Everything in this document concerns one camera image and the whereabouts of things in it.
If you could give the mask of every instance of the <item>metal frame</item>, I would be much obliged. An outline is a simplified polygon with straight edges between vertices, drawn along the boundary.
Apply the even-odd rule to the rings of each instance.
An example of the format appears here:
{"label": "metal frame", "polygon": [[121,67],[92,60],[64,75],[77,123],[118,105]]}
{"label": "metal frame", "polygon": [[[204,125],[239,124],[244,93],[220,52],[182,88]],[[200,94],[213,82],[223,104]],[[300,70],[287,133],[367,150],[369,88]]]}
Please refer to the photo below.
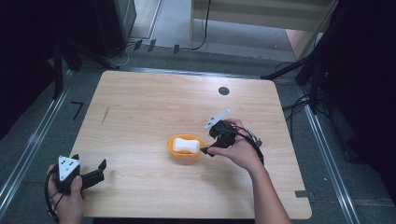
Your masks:
{"label": "metal frame", "polygon": [[[260,75],[237,75],[237,74],[226,74],[226,73],[210,73],[210,72],[193,72],[193,71],[180,71],[180,70],[168,70],[168,69],[156,69],[156,68],[138,68],[130,67],[126,68],[127,72],[139,72],[139,73],[160,73],[160,74],[173,74],[173,75],[188,75],[188,76],[204,76],[204,77],[230,77],[230,78],[245,78],[245,79],[261,79]],[[294,78],[280,77],[274,81],[276,84],[295,84]]]}
{"label": "metal frame", "polygon": [[0,221],[3,218],[3,215],[5,214],[9,204],[11,203],[11,200],[14,197],[18,187],[20,186],[30,164],[35,158],[35,154],[39,150],[41,143],[50,128],[50,125],[58,114],[58,111],[64,102],[64,98],[68,93],[69,87],[73,82],[73,79],[73,73],[70,70],[67,71],[66,76],[64,77],[64,90],[61,92],[58,99],[53,100],[49,105],[49,109],[44,115],[44,118],[41,120],[37,129],[29,138],[25,150],[15,165],[11,175],[8,177],[6,183],[3,185],[0,191]]}
{"label": "metal frame", "polygon": [[[306,92],[301,87],[299,89],[302,96],[306,95]],[[329,145],[327,144],[326,137],[320,127],[318,116],[314,115],[310,106],[306,105],[304,109],[306,116],[308,117],[309,123],[311,125],[312,131],[314,132],[315,138],[317,139],[320,153],[326,165],[327,171],[329,172],[329,176],[332,181],[332,186],[334,187],[335,194],[337,195],[338,198],[338,202],[340,203],[341,209],[343,210],[344,216],[346,218],[346,223],[349,224],[361,223],[358,214],[356,212],[355,206],[352,202],[352,199],[349,196],[347,186],[340,175],[340,172],[334,161],[334,158],[332,157],[332,151]]]}

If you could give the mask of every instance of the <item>wooden table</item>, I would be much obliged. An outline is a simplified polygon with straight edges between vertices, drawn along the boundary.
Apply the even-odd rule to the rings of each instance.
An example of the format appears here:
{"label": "wooden table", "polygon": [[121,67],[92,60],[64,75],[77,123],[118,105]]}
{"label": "wooden table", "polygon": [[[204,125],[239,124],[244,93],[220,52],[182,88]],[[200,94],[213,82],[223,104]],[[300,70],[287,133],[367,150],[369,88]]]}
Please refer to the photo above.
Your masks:
{"label": "wooden table", "polygon": [[[219,93],[220,87],[230,90]],[[204,129],[226,108],[263,141],[265,166],[291,218],[311,217],[272,81],[104,72],[71,154],[83,174],[107,159],[105,181],[87,189],[87,217],[254,218],[248,173],[226,158],[173,158],[166,141]]]}

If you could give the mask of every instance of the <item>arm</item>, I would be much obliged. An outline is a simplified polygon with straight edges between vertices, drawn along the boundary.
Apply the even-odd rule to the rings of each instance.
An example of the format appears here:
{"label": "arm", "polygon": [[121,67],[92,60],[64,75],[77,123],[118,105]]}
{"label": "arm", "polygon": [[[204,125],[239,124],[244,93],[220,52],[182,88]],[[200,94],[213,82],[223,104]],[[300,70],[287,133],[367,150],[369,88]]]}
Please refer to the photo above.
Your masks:
{"label": "arm", "polygon": [[[231,124],[242,127],[239,119],[226,119]],[[209,153],[229,158],[249,173],[253,183],[255,219],[262,223],[290,223],[288,214],[279,200],[267,170],[260,162],[254,148],[242,137],[237,136],[229,148],[210,147]]]}
{"label": "arm", "polygon": [[62,196],[62,193],[57,193],[53,176],[49,179],[49,196],[52,197],[52,204],[55,206],[58,214],[60,224],[79,224],[82,223],[84,202],[82,200],[83,195],[81,192],[82,179],[81,176],[76,176],[70,186],[70,195]]}

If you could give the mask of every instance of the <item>wrist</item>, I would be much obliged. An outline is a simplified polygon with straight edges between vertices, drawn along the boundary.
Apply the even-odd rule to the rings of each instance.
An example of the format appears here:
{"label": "wrist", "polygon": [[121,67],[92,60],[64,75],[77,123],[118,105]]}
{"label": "wrist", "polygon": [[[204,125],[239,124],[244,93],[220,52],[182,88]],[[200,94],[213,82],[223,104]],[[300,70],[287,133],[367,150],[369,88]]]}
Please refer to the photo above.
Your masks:
{"label": "wrist", "polygon": [[260,162],[252,164],[250,167],[248,167],[247,172],[249,173],[250,177],[253,178],[267,173],[267,170],[265,169],[265,166]]}

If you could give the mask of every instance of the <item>controller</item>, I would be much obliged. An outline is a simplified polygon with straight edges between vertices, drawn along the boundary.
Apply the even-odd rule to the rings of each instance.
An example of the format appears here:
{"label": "controller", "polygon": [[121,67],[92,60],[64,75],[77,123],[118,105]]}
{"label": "controller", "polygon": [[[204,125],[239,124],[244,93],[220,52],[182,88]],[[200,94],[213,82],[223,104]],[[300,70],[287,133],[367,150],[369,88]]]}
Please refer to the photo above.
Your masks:
{"label": "controller", "polygon": [[[79,157],[78,154],[71,159],[60,156],[58,159],[59,170],[54,176],[54,181],[58,192],[70,195],[70,185],[74,178],[79,175]],[[82,188],[81,190],[88,189],[101,181],[105,180],[103,171],[106,169],[106,160],[103,160],[98,169],[81,175]]]}
{"label": "controller", "polygon": [[[213,143],[210,147],[230,147],[235,143],[236,134],[238,131],[231,125],[230,123],[219,120],[214,126],[212,126],[209,130],[209,135],[216,139],[216,142]],[[207,150],[210,147],[203,147],[201,151],[205,154],[214,157],[215,155],[210,154]]]}

